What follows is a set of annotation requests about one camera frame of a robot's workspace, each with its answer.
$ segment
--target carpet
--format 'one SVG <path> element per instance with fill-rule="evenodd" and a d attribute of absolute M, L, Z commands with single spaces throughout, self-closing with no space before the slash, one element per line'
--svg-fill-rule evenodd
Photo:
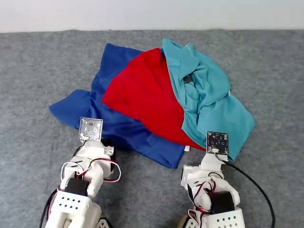
<path fill-rule="evenodd" d="M 75 89 L 90 89 L 107 42 L 148 50 L 169 38 L 214 59 L 256 127 L 235 165 L 266 191 L 276 227 L 304 223 L 304 31 L 63 31 L 0 34 L 1 227 L 38 227 L 44 204 L 60 182 L 61 165 L 79 145 L 78 132 L 48 106 Z M 136 152 L 117 151 L 122 179 L 105 183 L 95 201 L 115 228 L 174 228 L 191 208 L 177 170 Z M 270 227 L 268 205 L 245 177 L 223 172 L 239 191 L 247 228 Z"/>

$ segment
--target red shirt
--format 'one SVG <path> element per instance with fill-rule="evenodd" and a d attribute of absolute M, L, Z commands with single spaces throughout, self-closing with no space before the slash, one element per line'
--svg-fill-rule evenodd
<path fill-rule="evenodd" d="M 141 53 L 116 76 L 103 97 L 108 107 L 139 120 L 151 132 L 200 150 L 181 129 L 184 111 L 175 98 L 159 48 Z"/>

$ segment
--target blue shirt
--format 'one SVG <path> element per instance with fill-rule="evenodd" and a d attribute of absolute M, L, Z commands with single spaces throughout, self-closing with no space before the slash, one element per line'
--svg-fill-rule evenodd
<path fill-rule="evenodd" d="M 207 131 L 228 133 L 229 158 L 234 160 L 255 121 L 230 94 L 228 77 L 192 44 L 183 47 L 163 39 L 162 48 L 175 97 L 184 109 L 183 131 L 202 147 Z"/>
<path fill-rule="evenodd" d="M 116 148 L 135 150 L 168 168 L 177 168 L 185 146 L 151 133 L 141 122 L 116 112 L 101 102 L 112 79 L 140 53 L 141 51 L 131 48 L 107 44 L 100 70 L 92 81 L 92 91 L 75 90 L 49 109 L 61 122 L 76 129 L 79 129 L 81 116 L 103 119 L 102 136 L 110 139 Z"/>

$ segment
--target pile of clothes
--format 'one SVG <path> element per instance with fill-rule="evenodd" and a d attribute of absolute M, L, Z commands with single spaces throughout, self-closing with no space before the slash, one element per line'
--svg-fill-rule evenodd
<path fill-rule="evenodd" d="M 145 52 L 107 44 L 91 91 L 75 90 L 49 108 L 76 129 L 81 116 L 103 119 L 113 146 L 168 168 L 177 168 L 185 145 L 205 151 L 207 131 L 228 133 L 234 160 L 255 125 L 212 59 L 168 39 Z"/>

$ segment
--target teal cloth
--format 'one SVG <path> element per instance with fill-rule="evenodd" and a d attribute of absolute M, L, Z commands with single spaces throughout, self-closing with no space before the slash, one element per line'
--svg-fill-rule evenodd
<path fill-rule="evenodd" d="M 162 48 L 174 94 L 184 110 L 183 131 L 202 147 L 207 131 L 228 133 L 229 158 L 235 160 L 255 121 L 230 94 L 228 77 L 190 43 L 183 47 L 163 39 Z"/>

